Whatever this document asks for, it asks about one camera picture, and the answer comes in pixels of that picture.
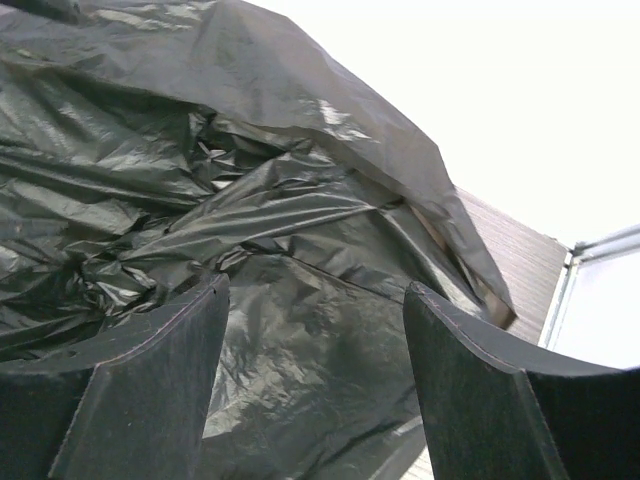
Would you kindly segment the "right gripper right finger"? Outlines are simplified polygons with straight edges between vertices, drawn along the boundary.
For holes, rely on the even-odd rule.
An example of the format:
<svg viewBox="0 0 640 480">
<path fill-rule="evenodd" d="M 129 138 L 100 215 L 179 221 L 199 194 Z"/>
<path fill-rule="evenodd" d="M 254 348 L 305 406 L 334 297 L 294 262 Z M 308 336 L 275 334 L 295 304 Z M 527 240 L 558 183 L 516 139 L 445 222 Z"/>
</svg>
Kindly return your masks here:
<svg viewBox="0 0 640 480">
<path fill-rule="evenodd" d="M 638 477 L 637 369 L 538 347 L 416 282 L 403 321 L 436 478 Z"/>
</svg>

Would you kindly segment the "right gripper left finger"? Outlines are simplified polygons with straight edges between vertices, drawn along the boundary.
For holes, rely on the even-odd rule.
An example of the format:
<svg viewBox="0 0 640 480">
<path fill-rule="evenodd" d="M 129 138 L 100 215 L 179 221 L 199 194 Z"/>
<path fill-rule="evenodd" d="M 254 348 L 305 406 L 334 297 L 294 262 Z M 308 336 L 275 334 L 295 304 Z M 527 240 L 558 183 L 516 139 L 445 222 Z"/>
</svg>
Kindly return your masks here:
<svg viewBox="0 0 640 480">
<path fill-rule="evenodd" d="M 229 279 L 38 360 L 1 366 L 5 479 L 190 479 L 229 314 Z"/>
</svg>

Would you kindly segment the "black trash bag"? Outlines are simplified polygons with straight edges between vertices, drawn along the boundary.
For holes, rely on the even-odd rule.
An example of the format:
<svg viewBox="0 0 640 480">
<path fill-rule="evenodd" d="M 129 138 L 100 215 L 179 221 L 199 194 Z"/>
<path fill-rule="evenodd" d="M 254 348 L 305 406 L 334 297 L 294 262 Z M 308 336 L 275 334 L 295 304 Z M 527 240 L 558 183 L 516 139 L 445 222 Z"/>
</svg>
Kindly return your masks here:
<svg viewBox="0 0 640 480">
<path fill-rule="evenodd" d="M 209 272 L 231 309 L 199 479 L 397 479 L 424 448 L 402 321 L 419 281 L 511 299 L 436 144 L 287 18 L 73 1 L 1 18 L 1 356 L 36 360 Z"/>
</svg>

